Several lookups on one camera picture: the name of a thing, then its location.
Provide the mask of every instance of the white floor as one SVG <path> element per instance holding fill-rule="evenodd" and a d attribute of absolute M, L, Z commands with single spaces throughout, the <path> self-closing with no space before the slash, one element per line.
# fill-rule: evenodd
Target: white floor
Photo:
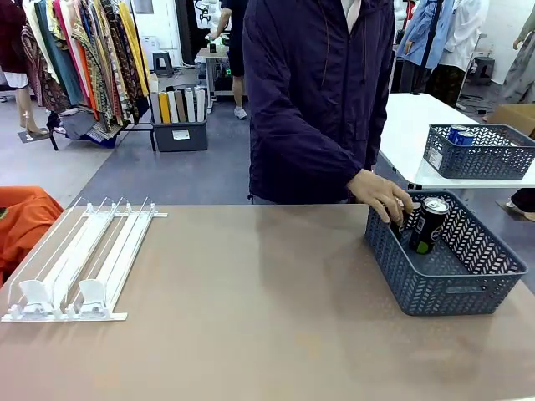
<path fill-rule="evenodd" d="M 47 112 L 34 103 L 35 119 L 44 127 Z M 23 144 L 18 138 L 19 118 L 15 98 L 0 103 L 0 185 L 42 186 L 61 206 L 68 206 L 111 155 L 87 141 L 55 135 L 59 151 L 49 140 Z"/>

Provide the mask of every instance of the hand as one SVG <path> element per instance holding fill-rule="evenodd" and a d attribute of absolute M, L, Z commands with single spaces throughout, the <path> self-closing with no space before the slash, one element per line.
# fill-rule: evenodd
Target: hand
<path fill-rule="evenodd" d="M 359 201 L 373 207 L 385 223 L 390 223 L 389 213 L 396 223 L 403 219 L 403 211 L 398 199 L 403 203 L 407 213 L 412 213 L 410 195 L 392 181 L 385 180 L 371 171 L 362 169 L 348 183 L 348 188 Z"/>
<path fill-rule="evenodd" d="M 405 54 L 409 54 L 410 48 L 412 47 L 412 42 L 409 42 L 407 40 L 407 43 L 405 43 L 405 48 L 403 49 Z"/>

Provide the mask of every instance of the blue plastic basket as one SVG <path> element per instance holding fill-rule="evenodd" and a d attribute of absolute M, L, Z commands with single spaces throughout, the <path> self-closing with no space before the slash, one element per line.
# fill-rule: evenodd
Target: blue plastic basket
<path fill-rule="evenodd" d="M 448 140 L 451 125 L 430 125 L 424 159 L 443 177 L 521 180 L 535 159 L 535 140 L 503 124 L 463 125 L 472 146 Z"/>
<path fill-rule="evenodd" d="M 448 191 L 414 191 L 450 205 L 441 238 L 429 255 L 408 247 L 420 212 L 413 213 L 398 241 L 389 225 L 369 209 L 366 240 L 401 310 L 412 316 L 494 313 L 527 272 L 515 253 Z"/>

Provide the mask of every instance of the navy jacket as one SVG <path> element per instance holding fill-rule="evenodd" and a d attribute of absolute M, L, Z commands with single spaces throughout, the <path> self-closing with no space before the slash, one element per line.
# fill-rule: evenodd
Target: navy jacket
<path fill-rule="evenodd" d="M 375 164 L 392 67 L 392 0 L 250 0 L 243 28 L 250 191 L 282 204 L 347 199 Z"/>

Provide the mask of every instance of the white shelf pusher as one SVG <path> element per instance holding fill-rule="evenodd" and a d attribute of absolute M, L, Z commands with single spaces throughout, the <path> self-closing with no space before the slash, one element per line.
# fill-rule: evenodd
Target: white shelf pusher
<path fill-rule="evenodd" d="M 108 198 L 105 198 L 97 209 L 88 202 L 85 212 L 74 223 L 53 255 L 44 263 L 37 276 L 18 283 L 23 295 L 18 302 L 12 303 L 13 286 L 18 282 L 17 279 L 23 274 L 30 261 L 41 251 L 44 244 L 48 242 L 48 239 L 64 223 L 74 206 L 64 214 L 60 222 L 41 242 L 31 257 L 24 262 L 24 266 L 12 279 L 8 290 L 9 309 L 8 313 L 2 317 L 2 322 L 80 322 L 126 319 L 127 313 L 114 312 L 115 304 L 119 299 L 152 217 L 165 217 L 167 214 L 158 213 L 154 203 L 150 203 L 149 209 L 144 211 L 149 198 L 145 199 L 137 211 L 133 211 L 131 204 L 124 198 L 121 198 L 117 203 L 112 202 L 108 210 L 102 210 L 107 200 Z M 125 201 L 126 205 L 125 211 L 121 212 L 119 206 L 122 201 Z M 119 222 L 111 232 L 89 273 L 85 275 L 86 278 L 78 280 L 111 221 L 117 217 L 120 218 Z M 84 224 L 76 232 L 50 271 L 41 279 L 46 267 L 83 219 L 85 219 Z M 115 238 L 115 233 L 120 227 L 120 233 Z M 104 252 L 109 246 L 111 246 L 110 253 L 107 254 L 104 263 L 101 263 Z M 93 272 L 96 271 L 98 271 L 97 277 L 91 278 Z M 63 312 L 62 303 L 67 304 L 69 291 L 76 282 L 79 290 Z M 25 305 L 21 303 L 24 299 L 26 300 Z"/>

